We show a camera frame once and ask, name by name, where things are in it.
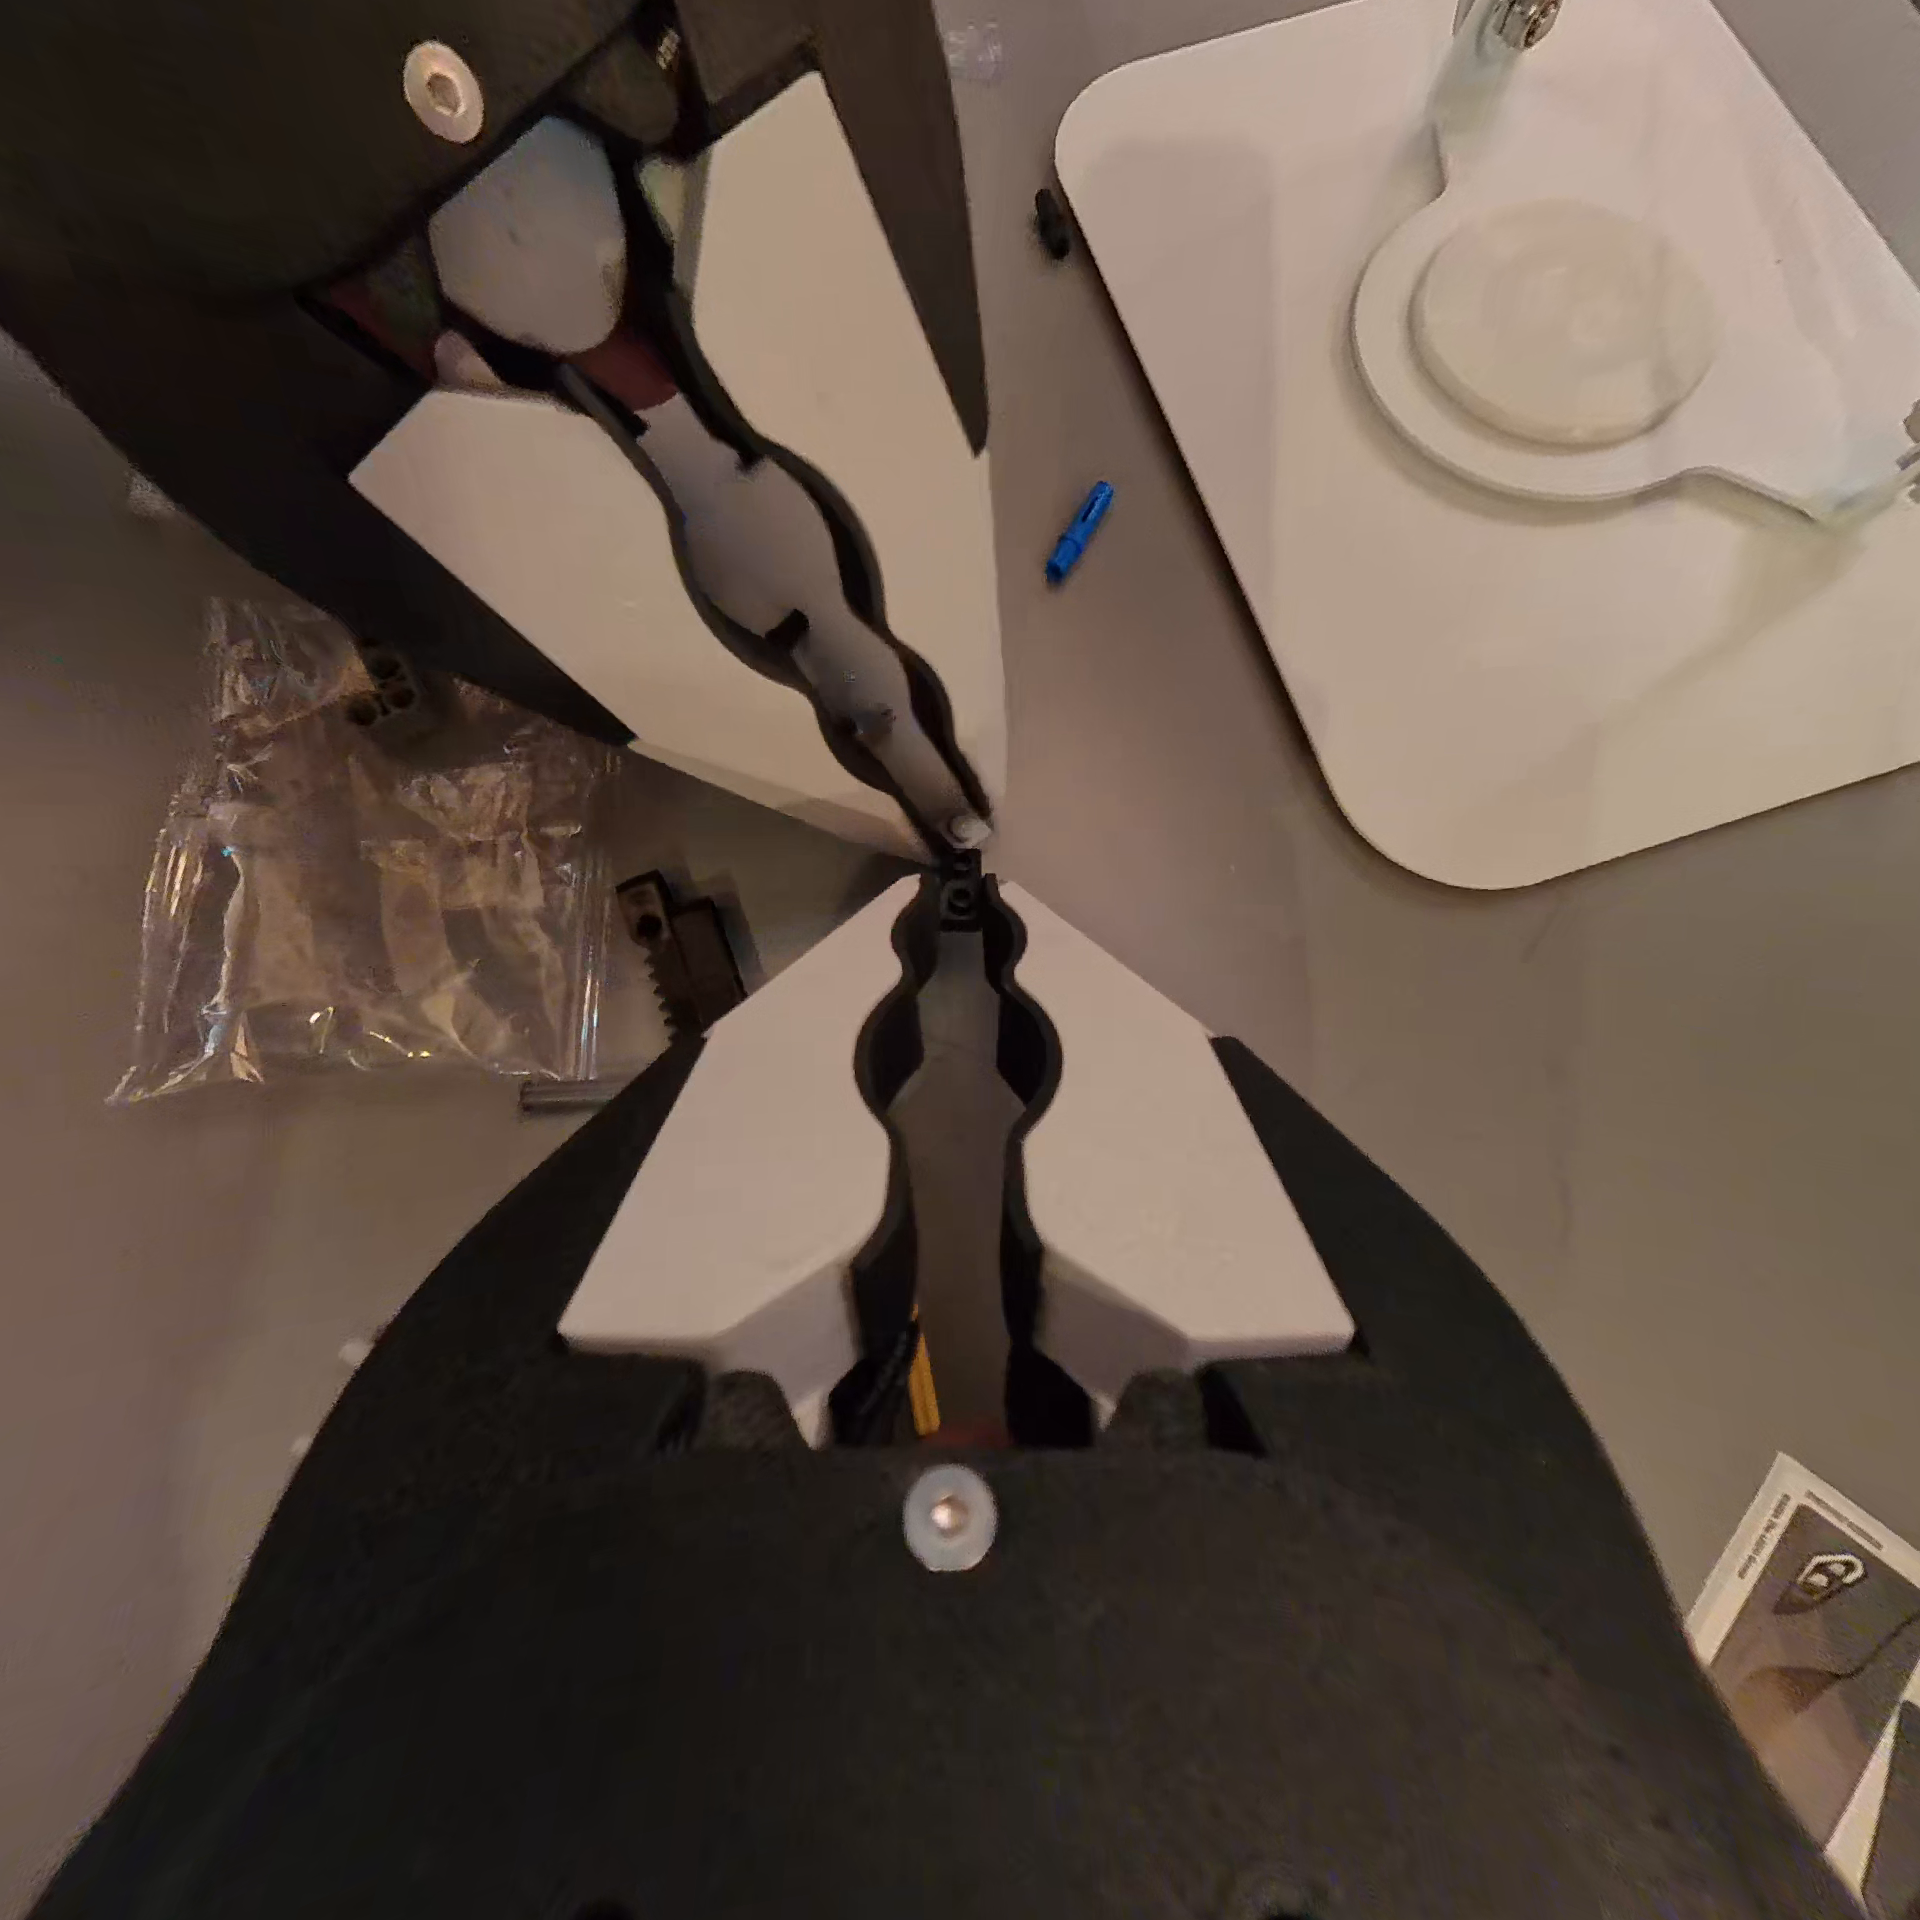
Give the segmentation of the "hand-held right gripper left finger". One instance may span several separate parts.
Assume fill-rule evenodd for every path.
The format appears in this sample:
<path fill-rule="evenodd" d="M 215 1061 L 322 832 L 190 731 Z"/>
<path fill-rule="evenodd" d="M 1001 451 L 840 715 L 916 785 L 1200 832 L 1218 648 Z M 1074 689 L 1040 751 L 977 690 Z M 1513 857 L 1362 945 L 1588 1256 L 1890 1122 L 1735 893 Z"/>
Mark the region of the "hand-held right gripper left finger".
<path fill-rule="evenodd" d="M 902 939 L 937 903 L 931 873 L 896 880 L 718 1019 L 561 1316 L 577 1353 L 767 1376 L 831 1443 L 896 1172 L 891 1097 L 858 1048 L 895 993 L 919 995 Z"/>

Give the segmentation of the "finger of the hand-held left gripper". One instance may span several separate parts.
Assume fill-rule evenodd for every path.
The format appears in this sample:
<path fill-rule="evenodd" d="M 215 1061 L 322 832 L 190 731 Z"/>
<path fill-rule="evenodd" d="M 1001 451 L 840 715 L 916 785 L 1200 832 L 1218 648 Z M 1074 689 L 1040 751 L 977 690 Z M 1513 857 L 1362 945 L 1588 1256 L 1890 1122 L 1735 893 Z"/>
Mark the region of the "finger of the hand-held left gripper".
<path fill-rule="evenodd" d="M 961 847 L 964 787 L 819 506 L 687 400 L 587 404 L 432 391 L 352 485 L 641 757 L 883 853 Z"/>
<path fill-rule="evenodd" d="M 954 411 L 819 75 L 698 169 L 678 266 L 691 339 L 827 517 L 847 596 L 899 655 L 912 713 L 993 818 L 1006 685 L 993 465 Z"/>

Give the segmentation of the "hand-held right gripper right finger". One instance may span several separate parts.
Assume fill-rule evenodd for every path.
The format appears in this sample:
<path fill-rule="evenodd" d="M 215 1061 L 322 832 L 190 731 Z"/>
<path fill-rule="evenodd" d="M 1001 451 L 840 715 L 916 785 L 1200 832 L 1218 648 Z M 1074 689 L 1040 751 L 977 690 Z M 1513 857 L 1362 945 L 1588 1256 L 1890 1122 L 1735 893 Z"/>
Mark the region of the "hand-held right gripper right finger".
<path fill-rule="evenodd" d="M 1084 1448 L 1142 1376 L 1359 1335 L 1217 1037 L 1019 885 L 984 883 L 1004 1151 L 1004 1417 Z"/>

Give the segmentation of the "dark grey angled lego beam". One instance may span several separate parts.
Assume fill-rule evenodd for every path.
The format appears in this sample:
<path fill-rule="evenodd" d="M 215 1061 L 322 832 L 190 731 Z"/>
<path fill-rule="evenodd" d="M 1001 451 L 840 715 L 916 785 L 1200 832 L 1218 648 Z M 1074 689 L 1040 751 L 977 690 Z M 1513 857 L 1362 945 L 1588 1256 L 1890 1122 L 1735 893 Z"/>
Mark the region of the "dark grey angled lego beam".
<path fill-rule="evenodd" d="M 346 693 L 344 713 L 360 735 L 394 748 L 441 725 L 447 707 L 434 676 L 382 643 L 355 639 L 352 655 L 356 681 Z"/>

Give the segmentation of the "black lego gear rack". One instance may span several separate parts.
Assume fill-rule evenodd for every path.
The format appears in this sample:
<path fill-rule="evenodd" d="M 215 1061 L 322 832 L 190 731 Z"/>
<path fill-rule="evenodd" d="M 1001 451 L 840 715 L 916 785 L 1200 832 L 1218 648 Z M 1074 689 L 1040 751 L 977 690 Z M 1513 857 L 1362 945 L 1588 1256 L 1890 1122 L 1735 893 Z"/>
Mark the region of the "black lego gear rack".
<path fill-rule="evenodd" d="M 729 919 L 711 896 L 684 893 L 663 871 L 644 871 L 615 887 L 615 909 L 673 1042 L 704 1041 L 750 997 Z"/>

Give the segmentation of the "blue lego pin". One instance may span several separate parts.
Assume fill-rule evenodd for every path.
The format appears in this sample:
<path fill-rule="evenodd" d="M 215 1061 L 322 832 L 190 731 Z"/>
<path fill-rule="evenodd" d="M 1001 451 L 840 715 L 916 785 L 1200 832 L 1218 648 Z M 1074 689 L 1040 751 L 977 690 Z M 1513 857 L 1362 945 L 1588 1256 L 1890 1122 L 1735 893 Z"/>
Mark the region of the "blue lego pin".
<path fill-rule="evenodd" d="M 1042 568 L 1042 580 L 1050 591 L 1064 587 L 1082 568 L 1088 547 L 1113 509 L 1115 490 L 1110 480 L 1096 480 L 1092 488 L 1078 503 L 1064 530 L 1055 538 Z"/>

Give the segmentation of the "lego sticker sheet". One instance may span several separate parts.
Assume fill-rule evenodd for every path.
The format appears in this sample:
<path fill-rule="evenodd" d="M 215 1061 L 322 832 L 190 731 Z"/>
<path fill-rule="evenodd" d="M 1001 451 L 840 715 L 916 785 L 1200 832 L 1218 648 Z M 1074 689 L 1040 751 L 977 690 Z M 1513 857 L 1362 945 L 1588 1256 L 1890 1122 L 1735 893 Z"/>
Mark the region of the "lego sticker sheet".
<path fill-rule="evenodd" d="M 1777 1455 L 1688 1635 L 1866 1916 L 1919 1916 L 1919 1551 Z"/>

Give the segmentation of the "clear plastic bag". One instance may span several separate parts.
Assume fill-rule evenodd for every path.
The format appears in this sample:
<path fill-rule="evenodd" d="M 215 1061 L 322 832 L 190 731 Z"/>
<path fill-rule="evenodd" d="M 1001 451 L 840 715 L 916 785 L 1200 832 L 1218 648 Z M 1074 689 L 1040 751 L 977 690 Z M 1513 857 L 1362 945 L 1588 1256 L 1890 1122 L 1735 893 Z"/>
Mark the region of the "clear plastic bag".
<path fill-rule="evenodd" d="M 118 1108 L 318 1072 L 595 1067 L 618 752 L 424 668 L 444 721 L 390 748 L 346 721 L 352 640 L 305 604 L 208 600 Z"/>

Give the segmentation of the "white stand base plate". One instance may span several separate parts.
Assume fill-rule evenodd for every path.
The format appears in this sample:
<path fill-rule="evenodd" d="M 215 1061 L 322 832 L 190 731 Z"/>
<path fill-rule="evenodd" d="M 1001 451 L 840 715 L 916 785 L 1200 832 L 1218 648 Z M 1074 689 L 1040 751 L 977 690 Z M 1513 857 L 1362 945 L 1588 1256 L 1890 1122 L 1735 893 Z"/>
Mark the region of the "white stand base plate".
<path fill-rule="evenodd" d="M 1521 889 L 1916 764 L 1916 289 L 1715 4 L 1126 64 L 1072 217 L 1352 826 Z"/>

